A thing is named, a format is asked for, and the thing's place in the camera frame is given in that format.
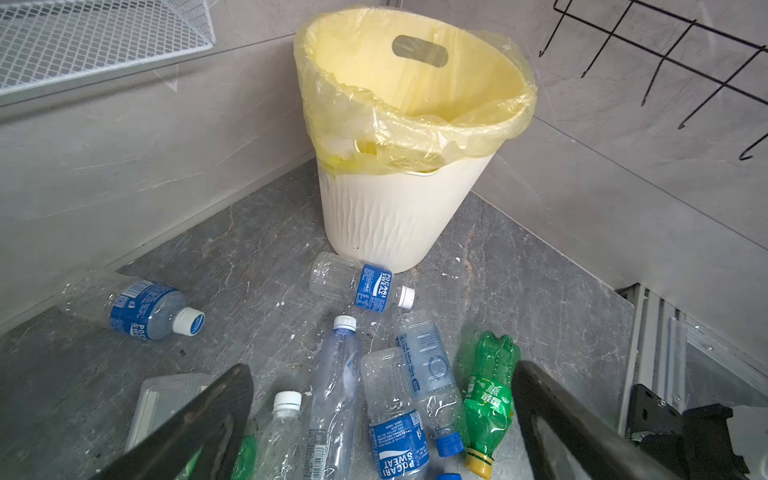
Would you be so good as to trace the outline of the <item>clear square bottle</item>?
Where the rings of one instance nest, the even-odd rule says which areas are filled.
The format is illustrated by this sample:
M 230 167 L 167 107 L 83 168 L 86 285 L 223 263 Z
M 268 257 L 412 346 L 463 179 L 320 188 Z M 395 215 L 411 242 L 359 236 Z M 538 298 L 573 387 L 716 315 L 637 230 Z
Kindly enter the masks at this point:
M 205 373 L 169 375 L 145 380 L 141 385 L 124 452 L 129 452 L 141 443 L 213 381 L 213 376 Z

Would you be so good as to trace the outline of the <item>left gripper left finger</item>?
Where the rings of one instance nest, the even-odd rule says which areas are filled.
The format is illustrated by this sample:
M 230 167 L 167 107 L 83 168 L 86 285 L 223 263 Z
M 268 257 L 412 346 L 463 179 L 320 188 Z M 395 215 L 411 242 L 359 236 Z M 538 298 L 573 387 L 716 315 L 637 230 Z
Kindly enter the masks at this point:
M 147 439 L 93 477 L 174 479 L 194 462 L 193 479 L 230 479 L 252 400 L 250 368 L 236 364 Z

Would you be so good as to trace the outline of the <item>clear bottle blue label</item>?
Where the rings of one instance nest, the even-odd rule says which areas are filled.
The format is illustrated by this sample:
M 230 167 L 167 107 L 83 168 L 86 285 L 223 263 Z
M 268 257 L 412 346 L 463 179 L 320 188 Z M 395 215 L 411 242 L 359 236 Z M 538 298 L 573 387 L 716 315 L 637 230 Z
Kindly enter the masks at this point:
M 309 287 L 315 294 L 376 313 L 411 310 L 416 299 L 415 290 L 401 284 L 390 270 L 329 252 L 314 261 Z

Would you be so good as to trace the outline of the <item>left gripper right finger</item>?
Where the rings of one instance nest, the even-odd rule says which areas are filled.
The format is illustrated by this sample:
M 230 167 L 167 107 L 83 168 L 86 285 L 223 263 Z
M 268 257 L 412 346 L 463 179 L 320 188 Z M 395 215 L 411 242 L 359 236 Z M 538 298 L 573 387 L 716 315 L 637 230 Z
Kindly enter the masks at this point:
M 649 455 L 619 437 L 546 371 L 531 361 L 517 364 L 513 400 L 529 464 L 536 479 L 557 479 L 538 427 L 555 436 L 593 479 L 674 479 Z

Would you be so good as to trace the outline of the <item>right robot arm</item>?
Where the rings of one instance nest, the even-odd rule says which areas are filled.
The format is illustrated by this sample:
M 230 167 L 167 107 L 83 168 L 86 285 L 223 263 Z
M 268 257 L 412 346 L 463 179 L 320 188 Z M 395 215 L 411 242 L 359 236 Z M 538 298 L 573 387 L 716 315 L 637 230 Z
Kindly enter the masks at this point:
M 625 437 L 681 479 L 765 479 L 767 409 L 711 404 L 675 410 L 631 389 Z

